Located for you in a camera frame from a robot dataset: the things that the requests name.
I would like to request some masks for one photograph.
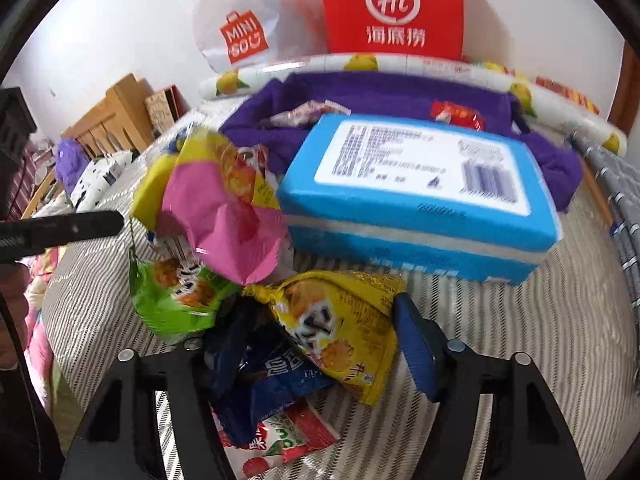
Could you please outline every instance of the white plastic bag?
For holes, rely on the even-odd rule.
[[[198,0],[196,44],[218,73],[241,66],[322,54],[324,31],[296,0]]]

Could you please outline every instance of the gray striped fabric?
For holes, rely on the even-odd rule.
[[[212,126],[242,101],[210,104]],[[180,124],[203,120],[192,112]],[[143,153],[118,179],[99,208],[127,213],[132,192],[171,135]],[[423,315],[448,337],[484,354],[528,352],[547,380],[577,443],[587,477],[612,471],[640,430],[634,392],[636,330],[616,249],[588,190],[578,190],[562,217],[565,238],[521,286],[479,283],[404,272],[408,291]],[[145,234],[135,231],[144,258]],[[140,323],[128,291],[128,232],[110,240],[73,244],[49,285],[44,320],[54,353],[81,405],[86,407],[104,371],[123,348],[141,354],[167,348]],[[389,269],[297,255],[298,270]],[[271,470],[263,478],[409,478],[427,439],[436,409],[412,383],[404,358],[396,356],[382,399],[359,405],[340,386],[310,398],[341,435],[338,444]],[[481,402],[466,478],[480,476],[491,399]],[[158,395],[158,422],[168,477],[182,477],[166,396]]]

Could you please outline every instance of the purple fabric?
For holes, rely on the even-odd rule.
[[[236,146],[263,144],[269,149],[269,169],[287,171],[308,133],[304,128],[261,129],[258,122],[293,110],[309,100],[334,101],[358,114],[433,120],[434,101],[450,101],[477,110],[486,131],[521,140],[529,147],[559,210],[565,210],[582,178],[580,159],[570,149],[553,145],[518,120],[522,134],[512,129],[519,102],[500,94],[459,83],[380,72],[295,73],[274,79],[238,108],[220,128]]]
[[[67,194],[71,195],[88,165],[89,157],[77,140],[60,139],[56,152],[56,179],[62,182]]]

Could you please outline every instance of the metal screw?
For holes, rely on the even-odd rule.
[[[199,339],[197,337],[187,339],[187,341],[184,342],[184,349],[188,350],[189,352],[192,352],[194,350],[199,350],[201,346],[202,346],[202,339]]]
[[[134,356],[134,351],[131,348],[125,348],[122,352],[118,354],[118,361],[125,363],[126,361],[131,361]]]
[[[452,352],[464,352],[466,345],[460,341],[460,339],[449,339],[447,341],[447,348]]]
[[[522,366],[531,364],[531,357],[529,357],[529,354],[525,354],[524,352],[518,352],[515,355],[514,359],[516,359],[516,362]]]

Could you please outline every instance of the white circle logo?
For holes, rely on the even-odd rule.
[[[420,12],[420,0],[364,0],[371,15],[387,25],[404,25]]]

